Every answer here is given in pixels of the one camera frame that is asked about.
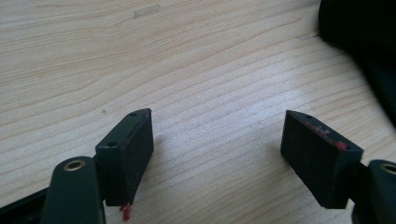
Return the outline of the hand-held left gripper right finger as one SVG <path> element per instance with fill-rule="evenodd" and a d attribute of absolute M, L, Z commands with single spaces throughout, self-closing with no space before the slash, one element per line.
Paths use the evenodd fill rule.
<path fill-rule="evenodd" d="M 346 207 L 347 183 L 363 154 L 359 146 L 320 120 L 288 110 L 280 153 L 321 206 Z"/>

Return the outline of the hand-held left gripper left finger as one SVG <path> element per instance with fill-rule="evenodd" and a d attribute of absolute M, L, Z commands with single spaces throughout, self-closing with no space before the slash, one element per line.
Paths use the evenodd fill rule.
<path fill-rule="evenodd" d="M 151 110 L 127 114 L 95 147 L 99 189 L 106 206 L 131 218 L 134 197 L 154 151 Z"/>

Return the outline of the black cloth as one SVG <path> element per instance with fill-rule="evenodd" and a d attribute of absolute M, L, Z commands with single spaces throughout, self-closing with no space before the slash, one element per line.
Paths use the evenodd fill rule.
<path fill-rule="evenodd" d="M 355 60 L 396 127 L 396 0 L 320 0 L 318 28 Z"/>

